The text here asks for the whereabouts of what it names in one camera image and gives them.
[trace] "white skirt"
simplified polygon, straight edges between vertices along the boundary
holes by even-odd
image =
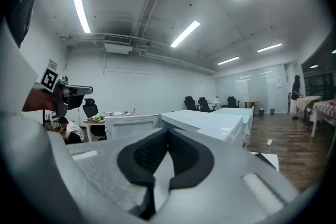
[[[289,109],[289,114],[291,116],[295,116],[297,112],[296,108],[296,100],[290,99],[290,109]]]

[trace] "fluorescent light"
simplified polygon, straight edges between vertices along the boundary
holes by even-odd
[[[262,51],[264,51],[264,50],[269,50],[269,49],[273,49],[273,48],[275,48],[275,47],[279,47],[279,46],[281,46],[282,45],[282,43],[280,43],[280,44],[276,44],[276,45],[273,45],[273,46],[270,46],[270,47],[267,47],[267,48],[264,48],[264,49],[260,49],[260,50],[257,50],[258,52],[262,52]]]
[[[219,62],[218,65],[222,65],[222,64],[224,64],[224,63],[226,63],[226,62],[231,62],[231,61],[233,61],[233,60],[237,60],[237,59],[239,59],[238,56],[235,57],[235,58],[232,58],[232,59],[228,59],[228,60],[226,60],[226,61],[224,61],[224,62]]]
[[[171,47],[176,47],[183,39],[185,39],[192,31],[194,31],[196,29],[197,26],[199,26],[200,23],[198,21],[193,21],[188,27],[187,29],[185,29],[183,31],[182,34],[179,35],[179,37],[177,39],[175,39],[175,41],[170,45]]]
[[[80,20],[80,23],[82,24],[84,32],[91,33],[89,25],[88,25],[88,21],[86,20],[86,17],[85,17],[82,0],[73,0],[73,2],[75,3],[78,18]]]

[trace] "floor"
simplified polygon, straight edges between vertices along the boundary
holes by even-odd
[[[317,129],[314,138],[310,134],[311,129],[301,120],[292,121],[288,114],[255,116],[248,149],[268,153],[266,143],[272,139],[270,153],[278,155],[280,172],[304,191],[323,176],[333,132]]]

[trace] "standing woman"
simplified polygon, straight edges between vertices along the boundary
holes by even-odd
[[[293,83],[292,95],[290,97],[290,110],[289,110],[289,114],[292,115],[292,120],[295,121],[298,119],[298,117],[296,116],[297,113],[296,100],[298,97],[303,96],[302,94],[300,94],[299,90],[300,90],[300,76],[296,75]]]

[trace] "air conditioning unit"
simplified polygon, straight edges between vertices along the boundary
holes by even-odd
[[[113,54],[128,54],[132,51],[131,39],[104,35],[104,46],[107,52]]]

